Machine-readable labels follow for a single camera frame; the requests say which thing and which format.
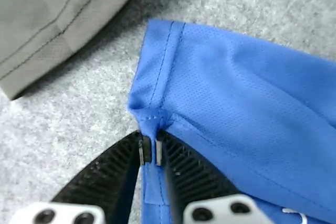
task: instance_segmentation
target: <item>blue garment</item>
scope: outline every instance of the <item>blue garment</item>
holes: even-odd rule
[[[229,31],[152,20],[129,97],[279,224],[336,223],[336,63]],[[172,223],[161,168],[143,168],[143,223]]]

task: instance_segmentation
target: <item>screw hole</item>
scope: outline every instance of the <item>screw hole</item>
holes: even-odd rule
[[[40,212],[34,220],[34,224],[48,224],[55,216],[55,212],[51,209],[46,209]]]
[[[77,216],[73,224],[93,224],[94,216],[89,212],[84,212]]]
[[[196,208],[193,211],[193,219],[194,220],[208,221],[208,220],[211,220],[213,217],[214,216],[213,216],[212,212],[209,209],[204,208],[204,207]]]
[[[235,214],[247,214],[251,212],[250,208],[243,203],[236,202],[231,205],[231,211]]]

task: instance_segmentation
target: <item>gray garment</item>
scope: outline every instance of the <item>gray garment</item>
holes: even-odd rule
[[[93,37],[127,0],[0,0],[0,87],[14,99]]]

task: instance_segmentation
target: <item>white tag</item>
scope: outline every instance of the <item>white tag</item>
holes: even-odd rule
[[[301,218],[302,218],[301,224],[308,224],[308,220],[307,220],[306,215],[304,215],[304,214],[302,214],[300,212],[296,212],[296,211],[294,211],[292,209],[289,209],[289,208],[283,208],[282,212],[284,212],[286,214],[299,214],[301,216]]]

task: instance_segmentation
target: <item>carpet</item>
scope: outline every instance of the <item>carpet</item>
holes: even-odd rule
[[[2,223],[23,206],[50,200],[137,128],[126,101],[149,18],[225,28],[336,60],[336,0],[130,0],[23,97],[9,102],[0,94]],[[140,190],[138,183],[130,223],[140,222]]]

